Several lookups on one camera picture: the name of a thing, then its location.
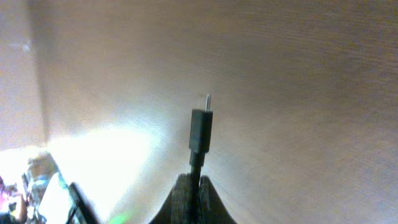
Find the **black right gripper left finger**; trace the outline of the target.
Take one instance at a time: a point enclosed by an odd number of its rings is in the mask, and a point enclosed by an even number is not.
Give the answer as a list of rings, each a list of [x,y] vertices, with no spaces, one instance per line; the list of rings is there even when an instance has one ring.
[[[150,224],[189,224],[192,222],[192,179],[180,174]]]

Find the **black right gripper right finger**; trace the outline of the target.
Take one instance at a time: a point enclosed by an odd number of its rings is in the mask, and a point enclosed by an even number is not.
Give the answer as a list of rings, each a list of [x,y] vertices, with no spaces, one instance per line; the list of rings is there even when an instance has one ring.
[[[198,222],[202,224],[236,224],[221,201],[208,176],[202,176],[198,193]]]

